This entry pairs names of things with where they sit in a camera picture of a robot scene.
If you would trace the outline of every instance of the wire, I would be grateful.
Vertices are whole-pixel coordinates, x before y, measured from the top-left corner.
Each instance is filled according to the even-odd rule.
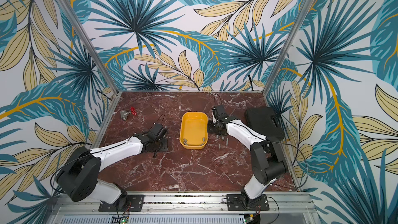
[[[288,144],[288,143],[273,142],[273,141],[269,141],[269,140],[266,140],[266,139],[262,139],[262,138],[260,138],[260,137],[258,137],[258,136],[256,136],[256,135],[254,135],[254,134],[250,131],[249,128],[247,128],[247,127],[245,127],[245,126],[242,126],[242,125],[240,125],[240,124],[239,124],[239,126],[245,128],[246,130],[248,130],[248,131],[250,132],[251,135],[253,135],[253,136],[255,136],[255,137],[261,139],[262,141],[270,142],[270,143],[273,143],[273,144],[284,144],[284,145],[289,145],[289,146],[293,146],[294,148],[296,148],[296,149],[301,153],[302,157],[304,158],[304,162],[305,162],[305,165],[306,165],[306,168],[307,168],[307,176],[305,177],[304,182],[303,182],[300,186],[298,186],[298,187],[286,187],[286,186],[282,186],[282,185],[279,185],[279,184],[276,184],[276,183],[271,183],[271,185],[276,185],[276,186],[279,186],[279,187],[282,187],[282,188],[285,188],[285,189],[300,189],[302,186],[304,186],[304,184],[305,184],[305,183],[307,182],[307,180],[308,180],[308,164],[307,164],[307,160],[305,159],[304,154],[301,152],[301,150],[300,150],[298,147],[296,147],[296,146],[294,146],[294,145],[292,145],[292,144]]]
[[[160,120],[160,118],[161,118],[162,116],[163,116],[163,118],[162,118],[162,122],[160,122],[160,123],[163,123],[164,116],[165,116],[165,115],[164,115],[164,113],[162,113],[162,115],[158,117],[158,120],[156,121],[156,123],[158,123],[158,121]]]
[[[216,95],[218,95],[218,97],[220,98],[220,103],[222,103],[221,96],[220,96],[218,93],[216,93],[216,94],[214,95],[213,106],[216,105]]]
[[[274,202],[276,203],[276,206],[278,207],[278,215],[276,216],[275,220],[273,220],[273,221],[267,223],[267,224],[271,224],[271,223],[273,223],[274,221],[276,221],[276,219],[279,217],[279,214],[280,214],[281,212],[279,211],[279,205],[278,205],[278,203],[275,201],[275,199],[274,199],[273,197],[269,197],[269,196],[267,196],[267,198],[271,198],[272,200],[274,200]]]

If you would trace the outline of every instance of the marble surface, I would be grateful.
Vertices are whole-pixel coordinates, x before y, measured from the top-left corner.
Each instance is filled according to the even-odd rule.
[[[265,106],[261,93],[219,93],[226,112],[246,124],[247,107]],[[231,136],[225,140],[209,135],[201,150],[188,150],[179,142],[182,115],[189,111],[211,117],[214,93],[204,92],[123,92],[101,146],[124,140],[135,132],[148,130],[161,114],[169,130],[169,150],[142,153],[123,159],[99,173],[99,179],[117,183],[127,191],[240,191],[251,176],[250,152]],[[120,119],[119,111],[135,107],[137,116]],[[289,173],[277,184],[293,187]],[[291,191],[270,186],[267,191]]]

